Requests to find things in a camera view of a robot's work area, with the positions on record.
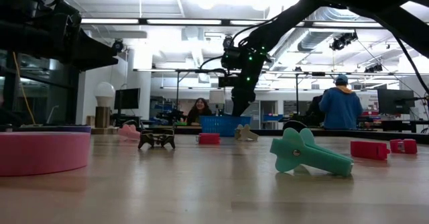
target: blue plastic crate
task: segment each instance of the blue plastic crate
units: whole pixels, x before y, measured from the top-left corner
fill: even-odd
[[[279,121],[283,118],[283,114],[276,114],[276,115],[270,115],[270,114],[264,114],[263,115],[263,121]]]
[[[250,124],[251,117],[200,116],[203,133],[219,133],[221,137],[233,137],[239,124]]]

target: black monitor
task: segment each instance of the black monitor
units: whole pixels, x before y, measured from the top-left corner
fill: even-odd
[[[410,107],[414,107],[414,92],[408,90],[378,89],[379,113],[410,114]]]
[[[118,90],[115,94],[115,109],[138,109],[140,89]]]

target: lamp base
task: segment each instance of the lamp base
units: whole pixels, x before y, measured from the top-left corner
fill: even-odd
[[[110,124],[110,107],[95,107],[95,127],[107,128]]]

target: red cube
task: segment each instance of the red cube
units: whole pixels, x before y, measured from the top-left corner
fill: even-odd
[[[392,153],[417,154],[417,143],[414,139],[393,139],[390,149]]]
[[[200,133],[199,144],[221,144],[221,135],[219,133]]]
[[[390,150],[387,144],[379,142],[351,141],[350,152],[353,157],[386,160]]]

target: teal 3d-printed part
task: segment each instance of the teal 3d-printed part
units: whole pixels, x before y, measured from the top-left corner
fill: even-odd
[[[273,139],[269,151],[277,156],[275,168],[279,172],[287,172],[305,164],[333,174],[349,176],[353,167],[351,158],[317,146],[313,133],[308,128],[300,133],[292,128],[285,129],[282,139]]]

